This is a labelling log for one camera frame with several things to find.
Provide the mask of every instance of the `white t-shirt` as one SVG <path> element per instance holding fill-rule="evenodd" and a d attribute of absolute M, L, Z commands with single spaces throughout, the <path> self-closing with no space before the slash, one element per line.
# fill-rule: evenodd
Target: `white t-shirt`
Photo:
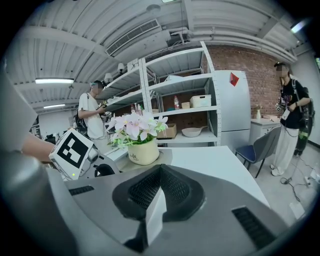
<path fill-rule="evenodd" d="M 83 93 L 79 99 L 79 111 L 95 111 L 99 107 L 97 101 L 90 95 L 90 93 Z M 88 127 L 88 136 L 91 139 L 104 139 L 105 126 L 99 114 L 84 118 L 84 122 Z"/>

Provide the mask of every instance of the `brick wall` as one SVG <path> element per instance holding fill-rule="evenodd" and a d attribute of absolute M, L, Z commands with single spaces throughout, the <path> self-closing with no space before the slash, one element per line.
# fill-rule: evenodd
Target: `brick wall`
<path fill-rule="evenodd" d="M 242 47 L 217 45 L 207 46 L 215 70 L 245 71 L 251 102 L 251 116 L 256 117 L 255 107 L 260 104 L 261 114 L 279 115 L 275 104 L 280 96 L 281 83 L 276 77 L 273 56 Z M 207 71 L 206 60 L 203 69 Z"/>

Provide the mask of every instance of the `red sticker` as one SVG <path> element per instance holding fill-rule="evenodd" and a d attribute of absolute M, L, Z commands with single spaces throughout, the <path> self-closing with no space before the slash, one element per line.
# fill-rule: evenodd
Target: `red sticker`
<path fill-rule="evenodd" d="M 237 77 L 235 74 L 233 74 L 233 73 L 231 72 L 231 74 L 230 74 L 230 83 L 231 83 L 233 86 L 236 86 L 237 83 L 238 83 L 238 81 L 239 81 L 239 77 Z"/>

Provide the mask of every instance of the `blue chair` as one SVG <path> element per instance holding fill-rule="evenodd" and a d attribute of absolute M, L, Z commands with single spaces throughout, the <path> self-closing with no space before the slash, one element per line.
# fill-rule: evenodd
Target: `blue chair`
<path fill-rule="evenodd" d="M 275 127 L 264 136 L 258 138 L 253 145 L 242 146 L 235 150 L 235 155 L 239 154 L 242 158 L 244 158 L 243 165 L 245 165 L 248 161 L 248 170 L 251 164 L 255 164 L 262 160 L 255 178 L 258 177 L 261 168 L 264 165 L 265 159 L 271 156 L 274 152 L 279 140 L 280 131 L 281 127 Z"/>

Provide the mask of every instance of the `white cabinet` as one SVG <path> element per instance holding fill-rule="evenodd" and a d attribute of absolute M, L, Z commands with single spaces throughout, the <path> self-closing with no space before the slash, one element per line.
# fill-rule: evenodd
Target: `white cabinet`
<path fill-rule="evenodd" d="M 251 119 L 249 144 L 253 145 L 258 138 L 266 135 L 272 128 L 279 126 L 281 126 L 280 122 L 273 122 L 264 118 L 260 120 Z"/>

